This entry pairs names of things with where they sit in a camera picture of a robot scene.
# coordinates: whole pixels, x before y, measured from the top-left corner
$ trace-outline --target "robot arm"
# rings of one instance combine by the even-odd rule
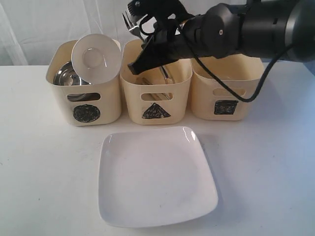
[[[315,59],[315,1],[252,0],[246,5],[220,3],[206,14],[188,14],[179,0],[133,0],[128,11],[134,22],[155,17],[155,32],[148,36],[135,62],[133,74],[179,59],[223,58],[233,54],[274,58],[289,45],[281,59]],[[185,22],[182,34],[179,23]]]

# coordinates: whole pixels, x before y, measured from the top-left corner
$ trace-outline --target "white curtain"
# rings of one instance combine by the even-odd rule
[[[0,0],[0,65],[48,65],[61,44],[90,33],[124,44],[133,39],[122,19],[130,1]],[[220,2],[245,0],[182,0],[192,14],[204,14]]]

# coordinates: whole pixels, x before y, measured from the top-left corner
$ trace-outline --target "cream plastic bin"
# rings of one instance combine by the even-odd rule
[[[244,98],[255,91],[264,66],[259,58],[242,54],[223,59],[201,58],[201,61],[231,89]],[[192,59],[194,75],[191,84],[191,109],[199,118],[211,120],[241,120],[251,103],[232,96]]]
[[[128,113],[137,124],[174,124],[185,115],[190,80],[192,77],[189,59],[179,60],[165,66],[175,84],[165,84],[159,68],[132,75],[127,64],[133,62],[141,52],[141,40],[133,40],[125,45],[121,80],[126,96]],[[139,85],[137,80],[146,78],[153,85]],[[146,98],[149,94],[170,94],[170,100]]]
[[[53,84],[55,74],[71,61],[71,52],[76,40],[61,45],[55,53],[46,75],[57,103],[67,122],[76,125],[95,125],[114,122],[122,112],[119,75],[111,81],[99,85],[57,86]],[[98,93],[99,100],[69,101],[70,94]]]

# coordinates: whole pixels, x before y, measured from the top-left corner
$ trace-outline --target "black triangle symbol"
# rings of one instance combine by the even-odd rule
[[[153,103],[142,116],[142,119],[160,119],[167,118],[171,115],[167,113],[159,104]]]

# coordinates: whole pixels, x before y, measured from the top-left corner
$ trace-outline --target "metal bowl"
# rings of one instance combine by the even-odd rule
[[[82,86],[91,85],[84,80],[82,80],[74,71],[72,62],[68,61],[64,64],[61,69],[57,72],[54,78],[54,85],[58,86]],[[71,102],[78,102],[88,99],[90,94],[70,94],[68,95],[68,100]]]

